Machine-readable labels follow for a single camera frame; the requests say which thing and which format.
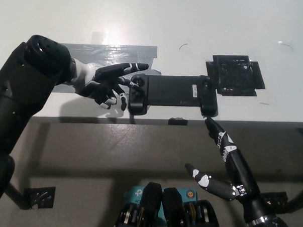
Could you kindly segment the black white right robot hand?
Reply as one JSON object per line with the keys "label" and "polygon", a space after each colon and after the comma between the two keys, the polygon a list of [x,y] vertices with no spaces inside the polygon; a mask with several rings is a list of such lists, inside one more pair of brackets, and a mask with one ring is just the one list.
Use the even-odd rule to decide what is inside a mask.
{"label": "black white right robot hand", "polygon": [[274,216],[272,207],[261,196],[246,159],[229,134],[212,118],[206,118],[205,124],[209,136],[219,149],[230,182],[218,180],[189,163],[185,164],[187,172],[203,190],[226,201],[239,201],[243,206],[246,223]]}

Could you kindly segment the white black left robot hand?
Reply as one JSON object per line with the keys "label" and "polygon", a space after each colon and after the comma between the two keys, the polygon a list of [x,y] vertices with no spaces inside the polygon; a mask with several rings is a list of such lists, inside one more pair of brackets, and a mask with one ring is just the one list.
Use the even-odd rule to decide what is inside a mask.
{"label": "white black left robot hand", "polygon": [[109,66],[98,66],[95,63],[84,64],[72,58],[70,63],[70,79],[65,85],[71,85],[75,93],[93,99],[100,107],[110,109],[117,104],[117,95],[121,98],[121,110],[126,110],[127,97],[121,86],[142,89],[125,78],[125,75],[147,70],[146,63],[119,63]]}

